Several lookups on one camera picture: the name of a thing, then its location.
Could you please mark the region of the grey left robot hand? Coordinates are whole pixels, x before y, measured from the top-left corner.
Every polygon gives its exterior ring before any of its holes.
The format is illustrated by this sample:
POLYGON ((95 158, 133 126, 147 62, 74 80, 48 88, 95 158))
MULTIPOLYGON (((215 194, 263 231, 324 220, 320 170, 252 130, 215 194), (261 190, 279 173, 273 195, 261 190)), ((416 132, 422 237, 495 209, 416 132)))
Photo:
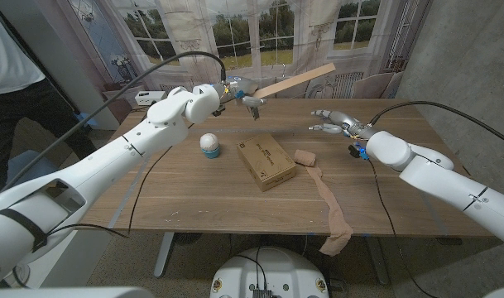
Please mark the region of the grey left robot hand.
POLYGON ((228 76, 226 84, 222 86, 220 103, 227 103, 230 100, 238 99, 248 108, 258 108, 267 103, 266 99, 254 95, 258 88, 258 83, 253 79, 242 76, 228 76))

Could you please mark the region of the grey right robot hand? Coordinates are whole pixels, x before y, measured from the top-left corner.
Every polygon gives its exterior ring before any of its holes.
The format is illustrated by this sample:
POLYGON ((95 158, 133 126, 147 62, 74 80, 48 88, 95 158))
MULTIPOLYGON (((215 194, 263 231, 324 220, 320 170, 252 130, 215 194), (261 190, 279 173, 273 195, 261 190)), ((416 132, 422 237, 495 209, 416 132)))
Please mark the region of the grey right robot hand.
POLYGON ((377 133, 376 128, 364 124, 346 113, 329 110, 314 110, 312 115, 319 116, 329 123, 314 125, 309 130, 324 131, 330 134, 342 134, 345 137, 370 139, 377 133))

